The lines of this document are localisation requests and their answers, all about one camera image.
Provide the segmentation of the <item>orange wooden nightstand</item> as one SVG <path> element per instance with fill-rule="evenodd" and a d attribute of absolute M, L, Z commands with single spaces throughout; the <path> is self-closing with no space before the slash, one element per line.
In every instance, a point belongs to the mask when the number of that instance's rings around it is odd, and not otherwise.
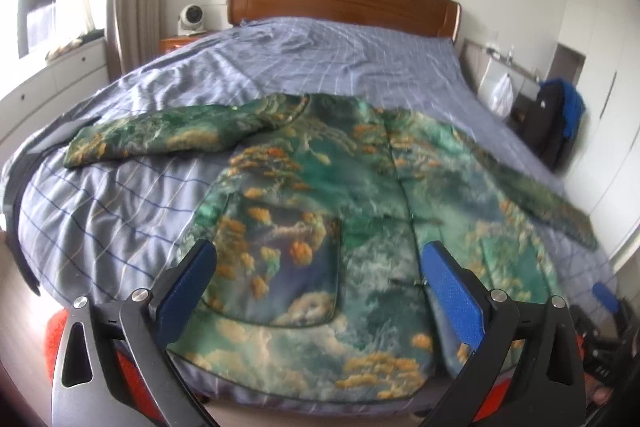
<path fill-rule="evenodd" d="M 160 55 L 168 54 L 172 51 L 183 48 L 184 46 L 188 46 L 192 42 L 198 41 L 201 38 L 208 37 L 213 35 L 213 31 L 203 31 L 197 32 L 193 35 L 184 35 L 184 36 L 172 36 L 163 38 L 160 40 L 160 45 L 158 46 L 158 52 Z"/>

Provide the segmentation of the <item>blue checked bed sheet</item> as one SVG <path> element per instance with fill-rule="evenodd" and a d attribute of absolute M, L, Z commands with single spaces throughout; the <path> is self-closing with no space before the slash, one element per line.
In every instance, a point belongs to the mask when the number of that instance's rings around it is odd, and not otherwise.
<path fill-rule="evenodd" d="M 347 96 L 432 117 L 568 202 L 560 179 L 475 98 L 450 40 L 270 18 L 203 38 L 130 72 L 55 118 L 13 154 L 2 184 L 23 193 L 8 235 L 35 285 L 66 307 L 79 296 L 108 303 L 152 286 L 184 257 L 177 247 L 181 231 L 227 161 L 225 153 L 192 150 L 68 168 L 66 153 L 81 130 L 171 108 L 242 106 L 272 94 Z M 560 280 L 558 294 L 600 319 L 590 287 L 613 278 L 602 248 L 582 247 L 550 228 L 542 236 Z M 407 399 L 309 401 L 230 383 L 179 360 L 171 347 L 180 372 L 203 395 L 311 414 L 414 413 L 427 409 L 457 375 L 438 371 Z"/>

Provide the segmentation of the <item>white wardrobe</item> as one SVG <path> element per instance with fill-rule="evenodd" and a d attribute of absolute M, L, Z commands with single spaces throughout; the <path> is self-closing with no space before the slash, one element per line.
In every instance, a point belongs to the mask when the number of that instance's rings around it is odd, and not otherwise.
<path fill-rule="evenodd" d="M 559 45 L 585 57 L 565 190 L 614 257 L 639 225 L 639 0 L 566 0 Z"/>

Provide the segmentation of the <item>green patterned jacket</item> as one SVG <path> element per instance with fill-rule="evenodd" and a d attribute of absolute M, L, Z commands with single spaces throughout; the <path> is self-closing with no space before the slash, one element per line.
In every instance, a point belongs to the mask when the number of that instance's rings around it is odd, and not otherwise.
<path fill-rule="evenodd" d="M 544 228 L 598 242 L 588 217 L 463 131 L 330 94 L 178 107 L 81 130 L 68 168 L 178 152 L 225 153 L 178 238 L 217 268 L 172 353 L 267 395 L 407 399 L 471 345 L 420 289 L 442 243 L 488 288 L 526 303 L 560 289 Z"/>

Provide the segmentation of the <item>white drawer cabinet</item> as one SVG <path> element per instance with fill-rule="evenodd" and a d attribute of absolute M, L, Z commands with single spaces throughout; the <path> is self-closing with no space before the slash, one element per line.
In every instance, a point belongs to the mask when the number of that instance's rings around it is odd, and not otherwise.
<path fill-rule="evenodd" d="M 110 82 L 106 45 L 92 40 L 47 63 L 25 57 L 1 86 L 1 160 L 36 131 Z"/>

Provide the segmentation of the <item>black and blue hanging clothes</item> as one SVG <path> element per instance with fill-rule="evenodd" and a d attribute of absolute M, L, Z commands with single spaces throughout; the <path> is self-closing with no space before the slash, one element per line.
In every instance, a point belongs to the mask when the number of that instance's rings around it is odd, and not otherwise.
<path fill-rule="evenodd" d="M 518 127 L 518 137 L 550 170 L 562 169 L 572 153 L 586 106 L 577 89 L 561 78 L 540 85 Z"/>

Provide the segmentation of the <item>white plastic bag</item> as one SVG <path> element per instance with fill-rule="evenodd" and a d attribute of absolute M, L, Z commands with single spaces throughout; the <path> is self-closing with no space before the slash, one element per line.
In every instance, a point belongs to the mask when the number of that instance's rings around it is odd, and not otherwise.
<path fill-rule="evenodd" d="M 488 98 L 488 107 L 491 113 L 501 120 L 505 120 L 511 114 L 514 102 L 512 77 L 503 74 L 491 89 Z"/>

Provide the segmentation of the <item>grey side desk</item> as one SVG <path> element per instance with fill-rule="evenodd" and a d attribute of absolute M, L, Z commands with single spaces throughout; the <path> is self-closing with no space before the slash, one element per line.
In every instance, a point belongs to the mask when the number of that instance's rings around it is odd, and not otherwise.
<path fill-rule="evenodd" d="M 470 89 L 488 110 L 490 91 L 503 74 L 510 74 L 512 77 L 514 102 L 509 117 L 515 109 L 528 109 L 537 98 L 540 89 L 538 77 L 516 64 L 511 55 L 502 55 L 487 44 L 465 39 L 460 63 Z"/>

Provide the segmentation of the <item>small white fan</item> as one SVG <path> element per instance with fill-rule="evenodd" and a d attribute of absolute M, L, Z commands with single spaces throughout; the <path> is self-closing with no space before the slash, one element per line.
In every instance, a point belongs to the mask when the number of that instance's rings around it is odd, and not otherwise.
<path fill-rule="evenodd" d="M 197 4 L 186 5 L 179 13 L 177 35 L 190 36 L 204 31 L 204 10 Z"/>

